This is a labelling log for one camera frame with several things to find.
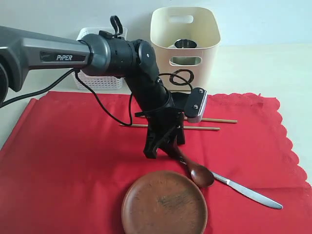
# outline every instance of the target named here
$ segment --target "knife blade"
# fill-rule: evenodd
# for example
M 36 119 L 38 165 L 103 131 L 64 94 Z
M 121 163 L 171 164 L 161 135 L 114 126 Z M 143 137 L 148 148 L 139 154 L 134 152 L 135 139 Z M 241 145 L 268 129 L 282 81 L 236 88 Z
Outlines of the knife blade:
M 218 175 L 217 173 L 212 172 L 212 174 L 214 175 L 215 179 L 221 181 L 222 183 L 232 187 L 233 189 L 235 189 L 236 191 L 238 191 L 239 193 L 243 194 L 244 196 L 262 204 L 265 205 L 267 207 L 273 208 L 273 209 L 282 209 L 283 206 L 279 203 L 277 203 L 276 201 L 273 201 L 272 199 L 261 195 L 251 189 L 248 189 L 234 181 L 231 181 L 230 179 L 227 179 L 221 175 Z

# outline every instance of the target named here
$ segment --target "wooden chopstick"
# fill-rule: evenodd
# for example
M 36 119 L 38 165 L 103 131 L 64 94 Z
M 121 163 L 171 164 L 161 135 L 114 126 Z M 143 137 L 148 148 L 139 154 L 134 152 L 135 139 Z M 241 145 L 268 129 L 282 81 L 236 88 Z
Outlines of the wooden chopstick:
M 221 118 L 202 118 L 203 122 L 215 122 L 215 123 L 237 123 L 237 120 L 234 119 L 221 119 Z
M 147 128 L 147 124 L 132 124 L 131 126 L 128 127 L 135 127 L 135 128 Z M 191 130 L 209 130 L 209 131 L 219 131 L 220 128 L 216 128 L 216 127 L 198 127 L 198 126 L 184 126 L 184 129 L 191 129 Z

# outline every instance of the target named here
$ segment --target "wooden plate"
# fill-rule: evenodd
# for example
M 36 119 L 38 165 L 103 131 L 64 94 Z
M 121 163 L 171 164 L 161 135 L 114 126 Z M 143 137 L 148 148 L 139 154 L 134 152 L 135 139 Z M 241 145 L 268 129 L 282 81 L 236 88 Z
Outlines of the wooden plate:
M 207 217 L 199 188 L 171 171 L 138 179 L 128 190 L 121 212 L 126 234 L 202 234 Z

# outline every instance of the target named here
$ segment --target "black cable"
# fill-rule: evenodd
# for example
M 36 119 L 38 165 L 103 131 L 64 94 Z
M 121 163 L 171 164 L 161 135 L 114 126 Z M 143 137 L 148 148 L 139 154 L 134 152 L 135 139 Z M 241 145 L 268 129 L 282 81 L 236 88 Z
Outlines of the black cable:
M 177 77 L 181 80 L 183 80 L 191 89 L 191 91 L 193 90 L 193 86 L 191 85 L 191 83 L 189 83 L 185 78 L 175 74 L 175 73 L 160 73 L 158 76 L 173 76 L 173 77 Z
M 132 125 L 132 115 L 131 115 L 131 101 L 132 101 L 132 97 L 133 97 L 132 94 L 130 94 L 129 106 L 128 106 L 130 123 L 124 123 L 121 120 L 117 119 L 115 116 L 113 116 L 111 113 L 109 113 L 109 111 L 103 106 L 102 102 L 98 98 L 97 94 L 93 91 L 93 89 L 91 89 L 88 85 L 86 85 L 84 82 L 82 82 L 82 80 L 78 77 L 78 73 L 79 73 L 79 71 L 75 71 L 75 78 L 78 80 L 78 82 L 82 86 L 84 86 L 87 90 L 89 90 L 94 95 L 94 97 L 96 98 L 97 102 L 99 103 L 101 108 L 106 112 L 106 114 L 108 114 L 112 119 L 116 120 L 118 123 L 120 123 L 122 125 L 125 125 L 125 126 L 131 126 Z
M 12 98 L 10 100 L 7 100 L 7 101 L 3 102 L 2 105 L 0 105 L 0 108 L 2 108 L 4 106 L 7 106 L 7 105 L 9 105 L 9 104 L 11 104 L 13 102 L 16 102 L 16 101 L 19 101 L 19 100 L 22 100 L 22 99 L 25 99 L 25 98 L 30 98 L 30 97 L 33 97 L 33 96 L 37 96 L 37 95 L 40 95 L 40 94 L 44 94 L 45 92 L 48 92 L 50 89 L 54 88 L 62 80 L 64 80 L 73 71 L 77 71 L 77 69 L 76 68 L 70 69 L 68 72 L 64 73 L 64 75 L 62 75 L 60 78 L 58 78 L 56 81 L 54 81 L 50 86 L 46 87 L 45 89 L 42 89 L 42 90 L 39 90 L 39 91 L 36 91 L 36 92 L 33 92 L 33 93 L 29 93 L 29 94 L 24 94 L 24 95 L 21 95 L 21 96 L 18 96 L 18 97 L 14 97 L 14 98 Z

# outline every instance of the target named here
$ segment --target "red tablecloth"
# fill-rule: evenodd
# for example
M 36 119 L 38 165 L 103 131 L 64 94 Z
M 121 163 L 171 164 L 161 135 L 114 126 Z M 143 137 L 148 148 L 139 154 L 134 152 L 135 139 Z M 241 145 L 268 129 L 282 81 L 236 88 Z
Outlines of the red tablecloth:
M 124 121 L 128 98 L 100 95 Z M 181 148 L 190 158 L 284 205 L 267 208 L 216 181 L 202 189 L 209 210 L 205 233 L 312 233 L 311 186 L 297 166 L 278 108 L 275 98 L 214 95 L 205 117 L 238 124 L 202 122 L 221 130 L 185 130 Z M 91 94 L 49 92 L 31 100 L 0 151 L 0 232 L 123 233 L 121 204 L 136 179 L 156 170 L 187 175 L 162 152 L 146 159 L 145 137 L 146 129 L 119 126 Z

